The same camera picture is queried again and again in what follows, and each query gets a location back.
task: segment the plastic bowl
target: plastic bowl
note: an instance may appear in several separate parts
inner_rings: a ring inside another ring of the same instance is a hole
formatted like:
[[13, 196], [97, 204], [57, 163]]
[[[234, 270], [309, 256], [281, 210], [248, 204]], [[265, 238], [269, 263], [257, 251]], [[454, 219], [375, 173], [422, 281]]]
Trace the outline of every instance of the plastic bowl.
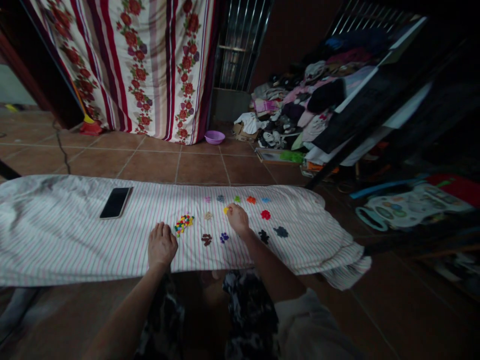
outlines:
[[205, 140], [209, 144], [218, 145], [225, 140], [225, 134], [220, 131], [209, 130], [205, 133]]

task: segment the window bars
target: window bars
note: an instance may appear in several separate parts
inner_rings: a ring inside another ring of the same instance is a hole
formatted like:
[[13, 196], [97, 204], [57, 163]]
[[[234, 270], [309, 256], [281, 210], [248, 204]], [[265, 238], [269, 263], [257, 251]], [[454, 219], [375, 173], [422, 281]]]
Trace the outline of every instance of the window bars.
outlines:
[[216, 53], [215, 88], [249, 89], [272, 4], [273, 0], [229, 0]]
[[344, 2], [338, 22], [330, 35], [368, 28], [384, 28], [389, 33], [408, 22], [413, 13], [359, 0]]

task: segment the smartphone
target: smartphone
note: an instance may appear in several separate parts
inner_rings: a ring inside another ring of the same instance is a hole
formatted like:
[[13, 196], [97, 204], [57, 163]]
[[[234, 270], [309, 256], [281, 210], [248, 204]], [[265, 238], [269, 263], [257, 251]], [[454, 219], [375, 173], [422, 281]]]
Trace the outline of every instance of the smartphone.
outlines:
[[127, 204], [132, 189], [133, 187], [114, 188], [100, 214], [100, 219], [117, 219], [121, 217], [124, 213], [125, 205]]

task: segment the patterned pants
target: patterned pants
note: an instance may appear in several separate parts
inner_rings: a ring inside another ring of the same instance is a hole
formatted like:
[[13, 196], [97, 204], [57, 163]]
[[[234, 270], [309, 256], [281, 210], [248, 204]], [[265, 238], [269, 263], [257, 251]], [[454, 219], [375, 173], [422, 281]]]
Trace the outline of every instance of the patterned pants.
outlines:
[[[223, 290], [230, 295], [232, 330], [225, 359], [277, 359], [278, 318], [267, 290], [254, 269], [227, 273]], [[134, 359], [182, 359], [185, 309], [166, 274], [158, 287]]]

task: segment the floral curtain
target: floral curtain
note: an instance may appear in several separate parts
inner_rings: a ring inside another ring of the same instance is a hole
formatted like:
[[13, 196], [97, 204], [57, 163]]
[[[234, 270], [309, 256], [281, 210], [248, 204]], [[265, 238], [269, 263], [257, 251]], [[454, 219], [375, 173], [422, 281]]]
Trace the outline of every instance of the floral curtain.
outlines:
[[184, 145], [204, 136], [219, 6], [210, 0], [30, 0], [104, 128]]

